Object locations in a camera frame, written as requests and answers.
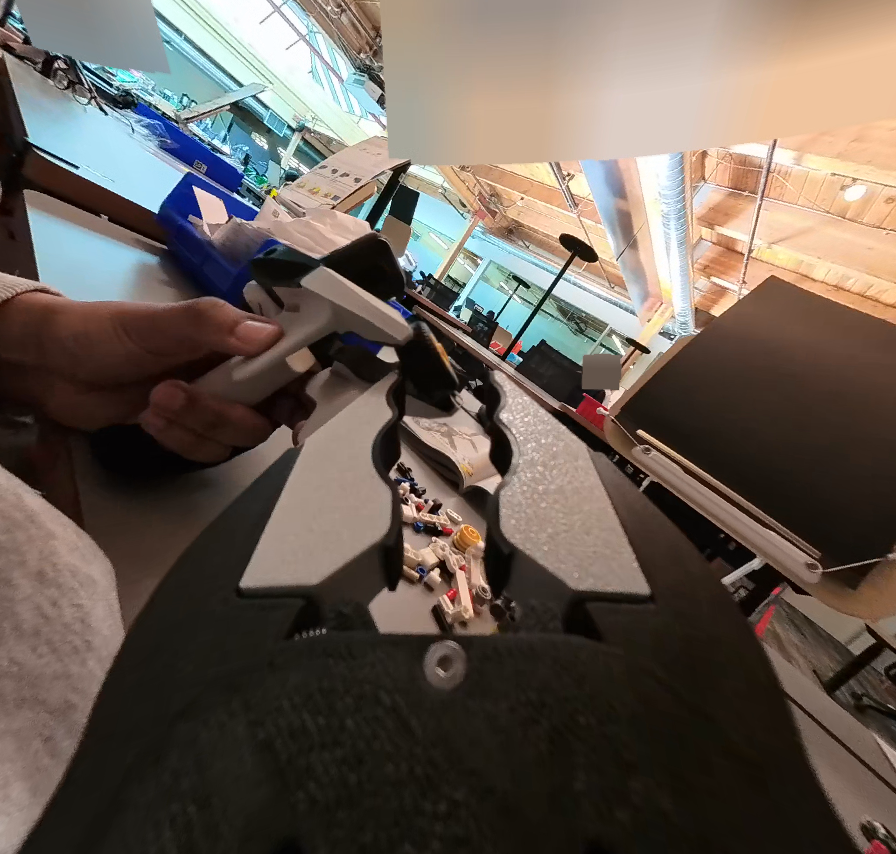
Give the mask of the printed cardboard box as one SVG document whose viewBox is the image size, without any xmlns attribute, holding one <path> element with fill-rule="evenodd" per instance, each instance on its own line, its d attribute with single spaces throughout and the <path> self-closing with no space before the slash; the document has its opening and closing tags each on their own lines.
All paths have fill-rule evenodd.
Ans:
<svg viewBox="0 0 896 854">
<path fill-rule="evenodd" d="M 375 136 L 326 157 L 296 181 L 277 190 L 275 199 L 287 209 L 350 210 L 349 201 L 381 176 L 406 172 L 410 161 L 389 156 L 388 140 Z"/>
</svg>

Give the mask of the pile of loose lego pieces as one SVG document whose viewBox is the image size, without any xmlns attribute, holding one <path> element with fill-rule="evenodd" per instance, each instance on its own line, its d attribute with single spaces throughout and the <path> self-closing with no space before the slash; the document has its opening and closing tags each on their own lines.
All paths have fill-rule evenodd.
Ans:
<svg viewBox="0 0 896 854">
<path fill-rule="evenodd" d="M 411 632 L 491 635 L 518 627 L 521 609 L 505 594 L 496 596 L 484 559 L 452 546 L 461 524 L 486 536 L 488 494 L 461 494 L 423 461 L 407 454 L 392 469 L 399 491 L 404 556 L 399 592 L 409 602 Z"/>
</svg>

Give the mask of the silver ventilation duct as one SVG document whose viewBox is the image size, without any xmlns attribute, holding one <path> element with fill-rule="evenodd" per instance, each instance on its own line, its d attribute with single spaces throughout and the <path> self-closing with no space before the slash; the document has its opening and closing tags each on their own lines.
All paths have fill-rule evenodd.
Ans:
<svg viewBox="0 0 896 854">
<path fill-rule="evenodd" d="M 684 152 L 666 154 L 657 179 L 671 303 L 680 337 L 697 332 L 693 300 L 692 191 L 686 164 Z"/>
</svg>

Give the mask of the grey hoodie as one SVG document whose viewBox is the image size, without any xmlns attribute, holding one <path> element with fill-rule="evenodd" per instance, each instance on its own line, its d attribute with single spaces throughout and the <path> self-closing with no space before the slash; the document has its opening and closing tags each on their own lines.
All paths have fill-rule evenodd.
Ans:
<svg viewBox="0 0 896 854">
<path fill-rule="evenodd" d="M 68 768 L 125 635 L 106 555 L 1 470 L 1 851 L 17 852 Z"/>
</svg>

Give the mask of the printed instruction booklet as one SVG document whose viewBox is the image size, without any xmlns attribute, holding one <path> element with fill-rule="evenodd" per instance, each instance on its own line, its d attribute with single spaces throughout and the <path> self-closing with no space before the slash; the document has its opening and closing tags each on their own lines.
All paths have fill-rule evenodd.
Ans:
<svg viewBox="0 0 896 854">
<path fill-rule="evenodd" d="M 491 440 L 475 422 L 455 416 L 406 416 L 400 429 L 410 448 L 461 494 L 493 494 L 502 483 L 490 459 Z"/>
</svg>

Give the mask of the person's left hand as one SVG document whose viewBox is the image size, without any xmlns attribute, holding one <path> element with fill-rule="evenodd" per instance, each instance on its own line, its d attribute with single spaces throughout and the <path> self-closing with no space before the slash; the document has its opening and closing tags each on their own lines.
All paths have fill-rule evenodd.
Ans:
<svg viewBox="0 0 896 854">
<path fill-rule="evenodd" d="M 1 307 L 2 401 L 84 432 L 135 424 L 164 450 L 215 465 L 307 422 L 309 373 L 256 408 L 189 384 L 280 336 L 273 322 L 215 298 L 78 302 L 29 291 Z"/>
</svg>

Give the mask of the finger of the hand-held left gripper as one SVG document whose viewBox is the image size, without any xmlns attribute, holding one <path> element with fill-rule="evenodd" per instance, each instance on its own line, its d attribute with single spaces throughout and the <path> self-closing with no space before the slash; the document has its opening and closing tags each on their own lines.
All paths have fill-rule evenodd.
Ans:
<svg viewBox="0 0 896 854">
<path fill-rule="evenodd" d="M 393 306 L 329 268 L 319 266 L 308 273 L 301 290 L 322 304 L 328 332 L 354 333 L 375 343 L 411 340 L 409 322 Z"/>
</svg>

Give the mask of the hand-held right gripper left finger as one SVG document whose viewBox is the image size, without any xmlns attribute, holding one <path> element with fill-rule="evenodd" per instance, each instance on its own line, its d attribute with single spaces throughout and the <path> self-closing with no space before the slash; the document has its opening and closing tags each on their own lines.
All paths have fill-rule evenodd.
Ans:
<svg viewBox="0 0 896 854">
<path fill-rule="evenodd" d="M 247 596 L 374 599 L 399 585 L 398 374 L 375 383 L 311 434 L 240 579 Z"/>
</svg>

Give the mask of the black board panel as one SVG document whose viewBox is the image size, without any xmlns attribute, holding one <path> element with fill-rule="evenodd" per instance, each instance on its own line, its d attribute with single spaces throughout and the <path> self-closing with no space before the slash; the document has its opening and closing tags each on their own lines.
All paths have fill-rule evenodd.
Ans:
<svg viewBox="0 0 896 854">
<path fill-rule="evenodd" d="M 807 544 L 850 591 L 895 536 L 895 326 L 766 278 L 622 402 L 617 420 Z"/>
</svg>

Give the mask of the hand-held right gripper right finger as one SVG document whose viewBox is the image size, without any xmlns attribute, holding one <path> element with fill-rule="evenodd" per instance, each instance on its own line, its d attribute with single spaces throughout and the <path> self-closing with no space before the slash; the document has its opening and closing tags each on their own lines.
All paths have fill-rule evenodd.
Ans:
<svg viewBox="0 0 896 854">
<path fill-rule="evenodd" d="M 489 375 L 483 410 L 499 476 L 485 543 L 493 591 L 519 602 L 649 601 L 595 453 L 507 375 Z"/>
</svg>

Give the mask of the crumpled white plastic bags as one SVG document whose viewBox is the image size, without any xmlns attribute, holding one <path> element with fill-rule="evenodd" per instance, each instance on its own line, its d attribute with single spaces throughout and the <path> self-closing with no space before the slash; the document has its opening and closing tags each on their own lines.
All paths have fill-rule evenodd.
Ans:
<svg viewBox="0 0 896 854">
<path fill-rule="evenodd" d="M 252 220 L 231 218 L 212 226 L 210 242 L 224 259 L 245 263 L 269 241 L 320 258 L 369 233 L 367 222 L 336 210 L 314 208 L 296 218 L 268 200 Z"/>
</svg>

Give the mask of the blue plastic bin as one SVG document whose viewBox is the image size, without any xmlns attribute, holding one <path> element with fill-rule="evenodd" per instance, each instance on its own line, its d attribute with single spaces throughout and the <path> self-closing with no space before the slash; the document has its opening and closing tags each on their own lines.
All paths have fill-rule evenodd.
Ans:
<svg viewBox="0 0 896 854">
<path fill-rule="evenodd" d="M 161 150 L 221 188 L 232 193 L 240 192 L 243 171 L 229 159 L 142 103 L 137 104 L 133 113 L 135 117 L 140 117 L 144 128 L 155 138 Z"/>
<path fill-rule="evenodd" d="M 187 172 L 163 200 L 157 219 L 178 268 L 202 296 L 240 306 L 253 258 L 278 241 L 254 221 L 258 210 L 216 183 Z"/>
</svg>

